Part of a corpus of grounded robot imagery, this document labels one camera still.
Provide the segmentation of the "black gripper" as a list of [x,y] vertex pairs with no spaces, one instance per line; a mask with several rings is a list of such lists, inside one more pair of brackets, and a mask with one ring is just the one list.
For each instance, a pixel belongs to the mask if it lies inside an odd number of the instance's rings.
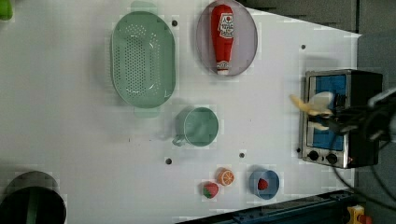
[[360,136],[366,141],[390,140],[390,126],[395,117],[394,103],[377,105],[374,108],[367,105],[336,107],[332,112],[335,118],[361,116],[360,123],[340,123],[330,120],[328,127],[335,134],[346,134],[360,128]]

